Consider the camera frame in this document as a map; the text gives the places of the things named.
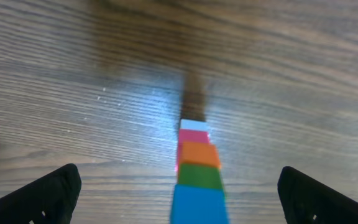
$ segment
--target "pink block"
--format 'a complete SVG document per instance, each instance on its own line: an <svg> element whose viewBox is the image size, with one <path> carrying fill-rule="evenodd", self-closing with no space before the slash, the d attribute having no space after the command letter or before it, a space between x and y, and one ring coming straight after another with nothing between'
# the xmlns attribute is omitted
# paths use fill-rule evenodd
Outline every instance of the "pink block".
<svg viewBox="0 0 358 224"><path fill-rule="evenodd" d="M191 142L200 142L209 144L209 137L208 132L206 131L194 131L194 130L187 130L187 129L180 129L179 130L179 137L178 137L178 148L177 148L177 166L175 168L178 171L178 163L180 160L181 155L181 145L184 141L191 141Z"/></svg>

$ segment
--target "blue block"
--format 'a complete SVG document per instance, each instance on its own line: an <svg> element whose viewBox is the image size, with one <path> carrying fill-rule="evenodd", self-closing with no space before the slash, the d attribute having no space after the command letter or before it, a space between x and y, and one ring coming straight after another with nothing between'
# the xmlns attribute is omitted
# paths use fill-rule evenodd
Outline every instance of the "blue block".
<svg viewBox="0 0 358 224"><path fill-rule="evenodd" d="M203 121L193 121L189 119L180 120L180 129L194 130L194 131L207 131L208 127L206 122Z"/></svg>
<svg viewBox="0 0 358 224"><path fill-rule="evenodd" d="M176 184L171 224L229 224L223 191Z"/></svg>

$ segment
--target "wood grain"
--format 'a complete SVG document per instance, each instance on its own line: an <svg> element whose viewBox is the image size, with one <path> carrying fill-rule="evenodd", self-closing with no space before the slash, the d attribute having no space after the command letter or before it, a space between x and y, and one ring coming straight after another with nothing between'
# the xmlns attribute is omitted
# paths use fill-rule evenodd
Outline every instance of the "wood grain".
<svg viewBox="0 0 358 224"><path fill-rule="evenodd" d="M0 197L73 162L72 223L168 223L181 116L231 223L293 166L358 201L358 1L0 0Z"/></svg>

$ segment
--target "block tower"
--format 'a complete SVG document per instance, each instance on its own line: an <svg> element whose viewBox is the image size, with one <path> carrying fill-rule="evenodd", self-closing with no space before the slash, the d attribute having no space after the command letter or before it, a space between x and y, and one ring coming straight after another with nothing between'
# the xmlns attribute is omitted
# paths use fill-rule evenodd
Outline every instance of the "block tower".
<svg viewBox="0 0 358 224"><path fill-rule="evenodd" d="M171 224L228 224L221 163L205 122L182 119Z"/></svg>

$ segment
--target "orange cube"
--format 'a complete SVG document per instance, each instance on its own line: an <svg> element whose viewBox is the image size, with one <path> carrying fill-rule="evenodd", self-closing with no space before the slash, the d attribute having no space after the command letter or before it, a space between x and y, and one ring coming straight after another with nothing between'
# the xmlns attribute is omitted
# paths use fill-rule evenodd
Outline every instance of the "orange cube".
<svg viewBox="0 0 358 224"><path fill-rule="evenodd" d="M199 142L183 142L179 167L182 164L196 164L221 168L216 146Z"/></svg>

